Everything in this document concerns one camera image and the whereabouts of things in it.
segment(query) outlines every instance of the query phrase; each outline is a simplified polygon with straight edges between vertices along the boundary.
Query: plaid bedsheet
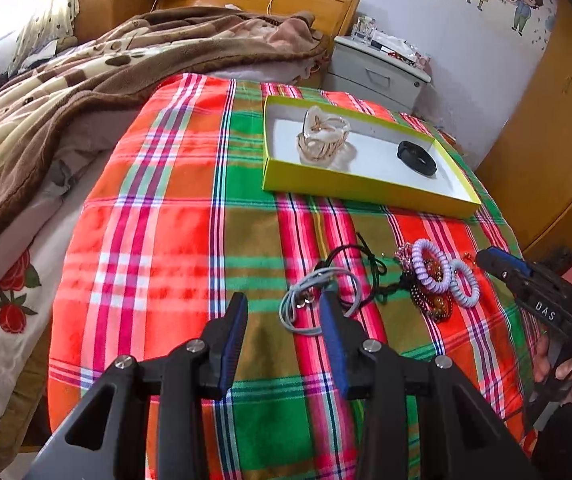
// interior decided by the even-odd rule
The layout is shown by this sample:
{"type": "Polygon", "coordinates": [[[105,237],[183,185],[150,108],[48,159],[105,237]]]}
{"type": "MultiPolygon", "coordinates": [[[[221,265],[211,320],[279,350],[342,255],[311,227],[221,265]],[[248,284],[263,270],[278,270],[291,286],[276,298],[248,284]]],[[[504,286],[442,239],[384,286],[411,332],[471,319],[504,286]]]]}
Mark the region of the plaid bedsheet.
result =
{"type": "MultiPolygon", "coordinates": [[[[54,304],[48,401],[52,427],[118,354],[168,353],[221,316],[236,290],[249,320],[235,384],[204,405],[211,478],[349,479],[354,476],[363,405],[345,402],[329,373],[321,338],[293,336],[277,306],[288,286],[360,232],[399,279],[397,247],[430,238],[451,258],[488,246],[519,253],[501,213],[474,174],[431,126],[348,94],[277,84],[174,76],[153,94],[121,139],[86,201],[54,304]],[[464,169],[483,206],[467,221],[261,190],[263,102],[270,94],[354,108],[436,136],[464,169]]],[[[364,282],[364,261],[338,261],[364,282]]],[[[476,270],[481,300],[434,324],[400,292],[358,314],[370,337],[404,355],[448,354],[504,417],[532,381],[538,329],[508,290],[476,270]]],[[[349,286],[340,283],[343,294],[349,286]]],[[[319,323],[315,309],[302,326],[319,323]]],[[[416,407],[409,408],[411,472],[418,474],[416,407]]],[[[151,407],[156,426],[158,405],[151,407]]],[[[521,417],[507,422],[521,439],[521,417]]],[[[149,430],[147,475],[155,478],[149,430]]]]}

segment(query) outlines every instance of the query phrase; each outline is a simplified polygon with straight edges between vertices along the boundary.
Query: human hand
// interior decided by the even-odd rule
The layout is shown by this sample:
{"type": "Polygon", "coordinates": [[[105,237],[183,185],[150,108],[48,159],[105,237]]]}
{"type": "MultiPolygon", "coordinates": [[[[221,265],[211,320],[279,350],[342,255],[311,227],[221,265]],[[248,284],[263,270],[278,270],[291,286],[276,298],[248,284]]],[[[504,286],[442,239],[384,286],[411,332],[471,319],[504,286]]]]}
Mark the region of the human hand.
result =
{"type": "MultiPolygon", "coordinates": [[[[536,383],[541,383],[546,376],[550,372],[550,363],[546,358],[546,354],[548,353],[548,345],[550,341],[547,335],[543,335],[540,337],[540,340],[537,341],[537,346],[535,347],[535,357],[533,359],[533,375],[535,377],[536,383]]],[[[563,362],[557,367],[555,370],[555,377],[556,379],[563,380],[572,370],[572,359],[563,362]]],[[[572,387],[568,392],[566,398],[563,400],[562,404],[567,402],[572,402],[572,387]]]]}

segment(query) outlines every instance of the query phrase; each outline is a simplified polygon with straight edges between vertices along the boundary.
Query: metal screw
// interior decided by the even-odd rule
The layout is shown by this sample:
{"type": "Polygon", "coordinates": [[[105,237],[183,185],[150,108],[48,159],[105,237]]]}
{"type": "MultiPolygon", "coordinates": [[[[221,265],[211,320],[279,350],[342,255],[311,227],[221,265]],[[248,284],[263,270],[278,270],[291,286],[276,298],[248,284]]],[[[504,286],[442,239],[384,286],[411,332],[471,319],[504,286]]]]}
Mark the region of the metal screw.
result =
{"type": "Polygon", "coordinates": [[[128,368],[134,359],[130,355],[120,355],[115,359],[115,366],[119,368],[119,370],[123,370],[124,368],[128,368]]]}
{"type": "Polygon", "coordinates": [[[205,347],[206,343],[204,343],[201,339],[192,339],[186,343],[186,350],[193,354],[201,352],[205,347]]]}
{"type": "Polygon", "coordinates": [[[376,339],[366,339],[361,347],[370,354],[379,352],[381,350],[381,343],[376,339]]]}
{"type": "Polygon", "coordinates": [[[435,364],[437,365],[437,368],[445,370],[446,368],[450,368],[452,366],[452,359],[447,355],[438,355],[435,357],[435,364]]]}

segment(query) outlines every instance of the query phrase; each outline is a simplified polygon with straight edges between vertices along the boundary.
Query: white nightstand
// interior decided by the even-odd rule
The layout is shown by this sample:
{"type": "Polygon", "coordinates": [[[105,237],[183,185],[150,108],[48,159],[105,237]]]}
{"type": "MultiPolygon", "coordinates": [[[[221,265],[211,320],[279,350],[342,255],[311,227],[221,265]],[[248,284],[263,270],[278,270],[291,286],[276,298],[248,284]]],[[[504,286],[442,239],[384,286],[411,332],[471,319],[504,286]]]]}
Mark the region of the white nightstand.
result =
{"type": "Polygon", "coordinates": [[[351,38],[335,38],[335,51],[322,88],[349,92],[394,112],[410,113],[431,77],[384,52],[351,38]]]}

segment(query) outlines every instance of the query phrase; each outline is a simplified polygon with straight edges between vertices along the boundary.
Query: blue gripper pad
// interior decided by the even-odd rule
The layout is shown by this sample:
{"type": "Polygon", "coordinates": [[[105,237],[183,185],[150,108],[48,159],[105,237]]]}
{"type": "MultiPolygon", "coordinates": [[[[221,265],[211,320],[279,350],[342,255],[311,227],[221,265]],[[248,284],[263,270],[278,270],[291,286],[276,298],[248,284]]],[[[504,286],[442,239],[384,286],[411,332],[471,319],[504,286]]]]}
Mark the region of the blue gripper pad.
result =
{"type": "Polygon", "coordinates": [[[333,382],[343,398],[347,398],[349,392],[347,376],[347,353],[345,352],[337,326],[336,316],[341,316],[339,322],[343,321],[343,312],[337,301],[336,293],[324,291],[319,299],[320,318],[322,322],[322,336],[325,342],[330,368],[333,374],[333,382]]]}
{"type": "Polygon", "coordinates": [[[243,335],[245,334],[246,324],[248,323],[248,299],[243,294],[233,295],[233,302],[237,311],[233,325],[230,329],[224,351],[221,355],[221,375],[219,377],[219,387],[223,397],[233,385],[235,380],[235,372],[237,371],[237,363],[239,362],[239,354],[242,351],[243,335]]]}

